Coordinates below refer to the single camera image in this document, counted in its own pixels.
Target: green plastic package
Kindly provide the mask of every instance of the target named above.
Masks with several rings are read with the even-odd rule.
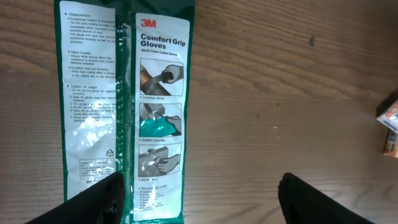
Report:
[[[183,223],[194,0],[55,0],[65,200],[123,173],[122,223]]]

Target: wood grain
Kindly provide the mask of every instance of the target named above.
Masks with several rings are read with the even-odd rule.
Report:
[[[51,0],[0,1],[0,223],[62,203]],[[284,223],[284,172],[397,223],[375,107],[398,87],[398,1],[197,1],[185,221]]]

